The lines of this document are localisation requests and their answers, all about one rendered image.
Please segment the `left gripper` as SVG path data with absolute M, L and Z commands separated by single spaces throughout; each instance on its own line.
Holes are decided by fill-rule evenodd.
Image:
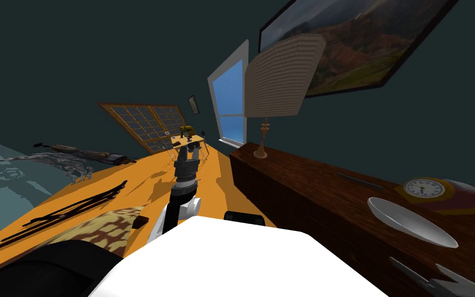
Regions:
M 198 166 L 200 164 L 199 150 L 200 146 L 194 147 L 192 151 L 192 159 L 188 159 L 188 147 L 182 146 L 179 149 L 178 159 L 174 161 L 174 176 L 177 179 L 194 179 L 196 177 Z

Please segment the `small yellow table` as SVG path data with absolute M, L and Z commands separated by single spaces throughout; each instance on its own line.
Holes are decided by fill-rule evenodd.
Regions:
M 193 142 L 199 142 L 199 144 L 202 144 L 204 146 L 203 148 L 199 148 L 199 153 L 202 157 L 201 159 L 207 160 L 209 156 L 209 151 L 208 146 L 206 144 L 205 131 L 202 130 L 200 135 L 197 135 L 190 127 L 187 128 L 185 132 L 181 132 L 179 136 L 171 135 L 169 132 L 166 132 L 166 134 L 170 137 L 172 148 L 176 152 L 176 154 L 173 154 L 175 157 L 178 155 L 182 147 L 188 147 L 188 145 Z

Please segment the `wooden lattice glass door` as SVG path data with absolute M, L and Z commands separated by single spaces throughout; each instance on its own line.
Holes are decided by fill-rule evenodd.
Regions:
M 172 149 L 172 137 L 178 136 L 180 127 L 185 126 L 183 115 L 173 105 L 99 105 L 151 155 Z

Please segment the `white framed window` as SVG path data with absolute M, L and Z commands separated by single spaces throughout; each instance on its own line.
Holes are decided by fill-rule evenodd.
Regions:
M 239 148 L 246 143 L 244 76 L 248 64 L 249 41 L 245 40 L 207 78 L 219 141 L 234 148 Z

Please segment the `table lamp with beige shade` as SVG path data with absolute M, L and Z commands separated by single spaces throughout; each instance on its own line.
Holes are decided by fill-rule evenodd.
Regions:
M 263 50 L 247 66 L 243 116 L 264 119 L 261 142 L 253 153 L 256 158 L 267 157 L 264 140 L 268 118 L 299 113 L 325 47 L 322 35 L 299 34 Z

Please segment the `dark brown wooden sideboard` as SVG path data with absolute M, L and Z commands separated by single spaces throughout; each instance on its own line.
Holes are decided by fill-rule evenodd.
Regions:
M 475 283 L 475 214 L 444 216 L 411 205 L 396 184 L 254 143 L 230 153 L 234 185 L 277 227 L 306 233 L 388 297 L 432 297 L 390 262 L 392 257 L 425 278 L 446 279 L 436 264 Z M 343 178 L 337 172 L 384 189 Z M 367 200 L 391 201 L 430 220 L 459 247 L 436 246 L 378 220 Z

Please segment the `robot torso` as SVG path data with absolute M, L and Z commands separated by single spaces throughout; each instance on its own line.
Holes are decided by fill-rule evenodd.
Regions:
M 195 216 L 119 262 L 89 297 L 387 297 L 311 236 Z

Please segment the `grey mottled shape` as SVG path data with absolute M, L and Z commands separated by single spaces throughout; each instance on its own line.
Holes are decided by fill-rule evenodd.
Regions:
M 65 176 L 72 180 L 72 185 L 82 182 L 84 179 L 90 179 L 93 174 L 93 167 L 84 165 L 87 161 L 96 161 L 113 166 L 136 163 L 136 159 L 124 155 L 80 150 L 67 145 L 46 145 L 42 142 L 35 143 L 33 147 L 45 147 L 51 149 L 51 152 L 34 153 L 27 156 L 18 156 L 0 159 L 3 161 L 29 160 L 47 164 L 65 171 Z

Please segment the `grey knife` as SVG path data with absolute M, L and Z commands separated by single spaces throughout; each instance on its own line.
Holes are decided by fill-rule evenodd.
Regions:
M 364 184 L 364 185 L 367 185 L 367 186 L 371 186 L 371 187 L 377 188 L 377 189 L 379 189 L 379 190 L 384 189 L 383 186 L 376 185 L 376 184 L 374 184 L 374 183 L 368 182 L 368 181 L 363 180 L 363 179 L 359 179 L 359 178 L 355 178 L 355 177 L 352 177 L 352 176 L 348 176 L 348 175 L 345 175 L 345 174 L 339 173 L 339 172 L 337 172 L 336 174 L 337 174 L 338 176 L 343 177 L 343 178 L 352 180 L 352 181 L 357 182 L 357 183 L 360 183 L 360 184 Z

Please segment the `black framed landscape painting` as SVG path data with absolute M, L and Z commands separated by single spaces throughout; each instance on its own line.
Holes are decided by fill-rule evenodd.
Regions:
M 387 83 L 458 0 L 290 0 L 259 33 L 258 50 L 299 34 L 326 47 L 307 97 Z

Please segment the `white round clock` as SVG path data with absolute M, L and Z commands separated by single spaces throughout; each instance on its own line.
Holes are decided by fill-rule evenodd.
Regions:
M 433 178 L 414 178 L 403 185 L 406 194 L 418 198 L 434 198 L 443 195 L 445 186 Z

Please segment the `yellow and red flat object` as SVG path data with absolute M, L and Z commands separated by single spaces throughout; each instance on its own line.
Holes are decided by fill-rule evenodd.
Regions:
M 441 182 L 446 191 L 443 195 L 434 198 L 418 198 L 408 194 L 403 185 L 395 187 L 395 190 L 409 203 L 439 213 L 441 215 L 469 215 L 475 214 L 475 187 L 450 179 L 433 178 Z

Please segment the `grey fork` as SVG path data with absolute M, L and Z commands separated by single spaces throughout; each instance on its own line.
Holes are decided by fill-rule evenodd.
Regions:
M 451 282 L 434 278 L 427 280 L 396 259 L 390 257 L 389 260 L 395 268 L 399 269 L 434 297 L 475 297 L 475 283 L 473 281 L 439 264 L 436 264 L 436 267 L 442 274 L 451 278 Z

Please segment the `black thin stick frame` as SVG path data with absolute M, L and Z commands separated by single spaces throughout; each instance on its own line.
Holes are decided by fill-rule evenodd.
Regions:
M 22 229 L 19 232 L 3 238 L 0 241 L 0 249 L 114 199 L 125 188 L 126 184 L 127 180 L 103 193 L 77 201 L 44 216 L 31 219 L 22 225 Z

